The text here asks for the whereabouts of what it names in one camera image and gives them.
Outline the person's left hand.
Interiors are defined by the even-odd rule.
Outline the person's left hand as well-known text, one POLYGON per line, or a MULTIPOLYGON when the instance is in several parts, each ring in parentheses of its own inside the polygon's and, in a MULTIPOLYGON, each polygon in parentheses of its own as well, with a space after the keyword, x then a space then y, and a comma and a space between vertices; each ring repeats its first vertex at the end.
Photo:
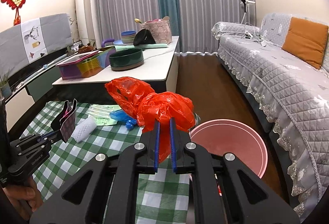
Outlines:
POLYGON ((43 204, 41 193, 32 176, 27 180, 26 186, 8 185, 3 188, 3 191, 13 207, 25 221, 30 219, 30 214, 23 208, 20 201, 26 201, 32 212, 35 212, 43 204))

